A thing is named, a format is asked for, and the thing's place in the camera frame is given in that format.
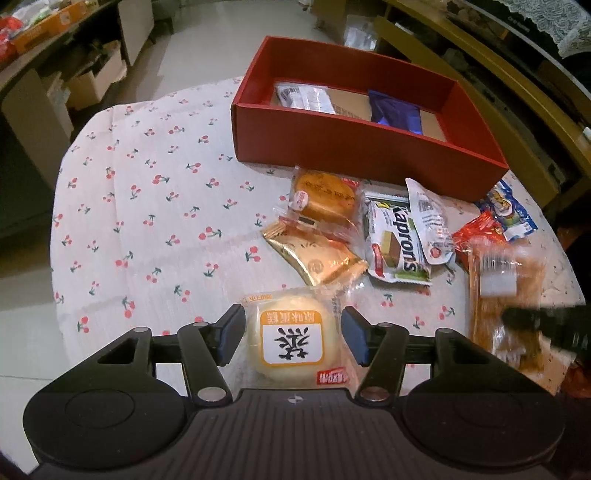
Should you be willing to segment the cherry print tablecloth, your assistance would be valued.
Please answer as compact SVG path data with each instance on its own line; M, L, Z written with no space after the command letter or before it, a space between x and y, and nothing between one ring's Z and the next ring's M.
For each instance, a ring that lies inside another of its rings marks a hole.
M134 327L175 334L247 295L305 286L260 233L287 210L293 168L235 160L230 105L241 80L106 109L64 156L50 250L71 366ZM584 304L540 207L511 171L503 180L538 227L522 240L545 266L541 304ZM412 335L447 327L468 336L468 273L456 262L432 272L432 285L418 288L363 275L341 305Z

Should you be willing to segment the gold foil snack packet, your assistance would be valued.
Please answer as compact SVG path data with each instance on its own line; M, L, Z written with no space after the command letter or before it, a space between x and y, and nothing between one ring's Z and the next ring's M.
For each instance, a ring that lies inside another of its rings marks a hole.
M279 219L263 228L262 234L308 286L355 281L368 269L368 263L346 243L300 223Z

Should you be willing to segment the red chips bag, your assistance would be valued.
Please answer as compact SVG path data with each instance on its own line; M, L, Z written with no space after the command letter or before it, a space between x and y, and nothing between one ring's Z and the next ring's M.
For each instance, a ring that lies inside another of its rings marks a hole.
M466 270L469 270L469 252L473 245L507 244L501 223L489 210L465 224L452 239L458 261Z

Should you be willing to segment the wooden bench frame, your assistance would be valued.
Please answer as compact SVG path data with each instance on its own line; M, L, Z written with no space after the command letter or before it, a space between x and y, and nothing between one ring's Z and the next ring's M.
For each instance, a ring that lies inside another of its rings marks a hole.
M555 214L590 197L590 55L553 42L498 1L387 1L384 48L459 80L512 171Z

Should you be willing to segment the dark blue packet in box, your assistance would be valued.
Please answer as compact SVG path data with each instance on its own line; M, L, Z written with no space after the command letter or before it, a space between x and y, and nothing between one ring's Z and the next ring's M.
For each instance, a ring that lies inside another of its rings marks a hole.
M418 106L378 91L369 91L370 113L374 123L422 135L421 110Z

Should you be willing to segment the brown pastry clear packet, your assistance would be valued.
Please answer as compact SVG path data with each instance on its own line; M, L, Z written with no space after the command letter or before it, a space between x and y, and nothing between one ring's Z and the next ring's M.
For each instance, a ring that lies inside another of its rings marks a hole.
M545 263L529 245L472 241L468 247L471 340L522 373L543 370L539 335L504 324L510 308L540 306Z

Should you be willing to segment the white cardboard box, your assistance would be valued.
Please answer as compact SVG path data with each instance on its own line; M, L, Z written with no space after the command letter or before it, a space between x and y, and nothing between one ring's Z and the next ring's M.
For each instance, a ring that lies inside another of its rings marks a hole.
M87 57L74 76L66 83L70 92L66 106L76 111L99 104L114 83L125 78L127 65L118 40L101 45Z

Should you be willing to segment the orange mooncake packet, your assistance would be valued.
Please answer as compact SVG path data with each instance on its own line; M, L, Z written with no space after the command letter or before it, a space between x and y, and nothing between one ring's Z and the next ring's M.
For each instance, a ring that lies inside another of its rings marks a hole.
M317 222L353 225L360 186L352 178L297 166L288 209Z

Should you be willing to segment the Kaprons wafer packet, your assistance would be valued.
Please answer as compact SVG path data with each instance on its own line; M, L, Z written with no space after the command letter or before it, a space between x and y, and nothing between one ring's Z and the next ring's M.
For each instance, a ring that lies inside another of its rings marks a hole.
M365 190L362 212L370 275L389 284L431 286L431 266L411 216L409 198Z

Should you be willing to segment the cluttered side shelf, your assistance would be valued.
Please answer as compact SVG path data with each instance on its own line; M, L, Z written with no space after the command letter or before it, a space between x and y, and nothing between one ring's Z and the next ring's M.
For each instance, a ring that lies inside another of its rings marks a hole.
M1 70L1 92L9 90L25 73L36 68L88 21L94 20L118 1L99 1L97 6L84 2L72 4L46 17L11 40L17 57Z

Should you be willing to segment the white pouch snack packet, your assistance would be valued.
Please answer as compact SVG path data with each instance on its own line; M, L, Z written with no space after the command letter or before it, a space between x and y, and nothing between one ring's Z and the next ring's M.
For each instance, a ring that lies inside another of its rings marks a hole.
M411 215L422 249L430 265L448 263L454 255L454 241L442 199L414 179L407 178Z

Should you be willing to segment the white wrapper in box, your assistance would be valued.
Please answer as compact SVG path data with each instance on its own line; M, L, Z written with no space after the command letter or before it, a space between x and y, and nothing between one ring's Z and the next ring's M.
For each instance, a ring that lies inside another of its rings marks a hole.
M276 96L283 107L335 114L328 88L325 86L279 82L276 83Z

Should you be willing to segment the blue snack bag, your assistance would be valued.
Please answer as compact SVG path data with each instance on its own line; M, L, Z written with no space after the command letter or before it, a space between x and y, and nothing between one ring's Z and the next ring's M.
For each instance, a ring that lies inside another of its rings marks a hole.
M477 206L482 212L489 211L500 223L508 242L526 238L538 230L532 216L515 198L512 188L504 180L500 180L484 199L479 200Z

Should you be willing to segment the white round bun packet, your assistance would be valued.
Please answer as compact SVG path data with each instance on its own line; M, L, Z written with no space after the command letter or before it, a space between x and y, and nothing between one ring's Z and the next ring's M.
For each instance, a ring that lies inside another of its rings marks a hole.
M359 368L342 337L339 296L329 287L249 295L245 307L245 385L354 389Z

